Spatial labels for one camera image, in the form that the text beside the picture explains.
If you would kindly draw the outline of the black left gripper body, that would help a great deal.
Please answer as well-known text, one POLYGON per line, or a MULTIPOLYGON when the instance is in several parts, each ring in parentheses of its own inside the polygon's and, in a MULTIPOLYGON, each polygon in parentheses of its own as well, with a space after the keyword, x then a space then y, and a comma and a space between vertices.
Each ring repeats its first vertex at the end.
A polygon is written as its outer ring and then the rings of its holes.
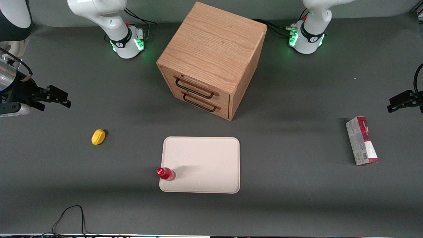
POLYGON ((409 107, 419 107, 421 113, 423 113, 423 91, 417 93, 411 91, 410 96, 412 97, 409 107))

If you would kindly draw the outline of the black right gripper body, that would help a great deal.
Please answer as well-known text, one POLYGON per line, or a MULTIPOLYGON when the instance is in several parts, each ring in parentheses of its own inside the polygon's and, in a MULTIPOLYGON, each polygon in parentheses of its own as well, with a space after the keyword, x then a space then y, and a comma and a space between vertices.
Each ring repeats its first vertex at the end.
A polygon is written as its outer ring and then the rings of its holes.
POLYGON ((24 77, 23 74, 17 74, 13 83, 1 91, 1 103, 18 102, 28 106, 33 105, 33 97, 41 91, 41 87, 33 79, 21 81, 24 77))

